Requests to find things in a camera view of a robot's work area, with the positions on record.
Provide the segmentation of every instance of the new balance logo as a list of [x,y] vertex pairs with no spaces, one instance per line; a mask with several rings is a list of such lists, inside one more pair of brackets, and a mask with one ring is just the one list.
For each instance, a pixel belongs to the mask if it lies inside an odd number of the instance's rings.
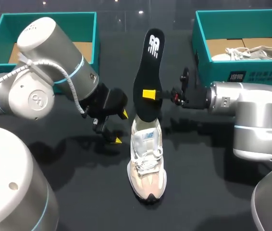
[[150,36],[150,41],[149,41],[149,47],[148,51],[155,57],[157,58],[157,51],[159,50],[160,47],[160,40],[159,38],[154,37],[154,35]]
[[154,138],[154,132],[146,133],[142,135],[143,140],[149,140]]

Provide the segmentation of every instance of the black table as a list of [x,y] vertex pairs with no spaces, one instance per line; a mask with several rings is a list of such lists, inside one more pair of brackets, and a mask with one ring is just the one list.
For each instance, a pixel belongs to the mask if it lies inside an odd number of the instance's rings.
[[[234,156],[231,119],[164,101],[161,126],[168,180],[158,204],[143,205],[135,198],[126,166],[135,115],[132,87],[147,29],[156,26],[165,32],[160,77],[164,89],[171,89],[179,86],[185,66],[191,74],[194,71],[190,37],[195,9],[263,8],[272,7],[272,1],[219,0],[210,6],[213,1],[209,0],[177,0],[175,5],[172,0],[138,0],[130,5],[123,0],[122,9],[112,8],[114,3],[108,1],[84,2],[90,7],[93,4],[92,9],[84,10],[100,11],[100,78],[109,87],[122,88],[129,97],[129,120],[112,116],[108,121],[111,128],[124,132],[123,143],[106,144],[91,130],[92,119],[83,119],[74,104],[60,95],[52,112],[39,121],[0,116],[0,127],[24,141],[56,192],[58,231],[255,231],[250,199],[256,184],[270,170]],[[65,9],[62,0],[58,4],[38,10],[83,10],[76,0],[72,9]],[[138,7],[142,4],[147,7],[141,16]],[[12,8],[3,2],[4,9]]]

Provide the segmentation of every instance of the shoe tongue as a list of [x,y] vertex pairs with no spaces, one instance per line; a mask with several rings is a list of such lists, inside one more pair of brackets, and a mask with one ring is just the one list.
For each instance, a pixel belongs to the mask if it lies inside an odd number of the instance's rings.
[[149,128],[138,131],[134,134],[134,148],[139,156],[144,153],[152,151],[152,155],[148,154],[146,157],[153,156],[153,150],[157,150],[159,143],[159,132],[156,128]]

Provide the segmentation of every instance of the box label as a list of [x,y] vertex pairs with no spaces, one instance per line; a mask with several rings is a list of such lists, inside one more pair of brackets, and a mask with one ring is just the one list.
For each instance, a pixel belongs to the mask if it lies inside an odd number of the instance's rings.
[[247,82],[272,81],[272,71],[250,72]]
[[232,71],[228,77],[228,82],[243,82],[246,71]]

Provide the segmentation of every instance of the robot logo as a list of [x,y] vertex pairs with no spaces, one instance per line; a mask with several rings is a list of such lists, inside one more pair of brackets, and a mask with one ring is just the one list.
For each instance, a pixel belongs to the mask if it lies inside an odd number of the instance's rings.
[[31,109],[35,111],[42,110],[46,107],[48,102],[48,97],[45,94],[45,92],[41,90],[35,90],[33,91],[28,99],[28,103]]
[[155,57],[157,58],[157,51],[159,50],[160,47],[160,40],[159,38],[156,38],[154,35],[150,36],[150,41],[149,41],[149,47],[148,51]]
[[31,96],[31,99],[33,100],[33,101],[35,101],[40,107],[43,107],[43,101],[42,101],[42,98],[40,98],[37,94],[33,94],[32,96]]

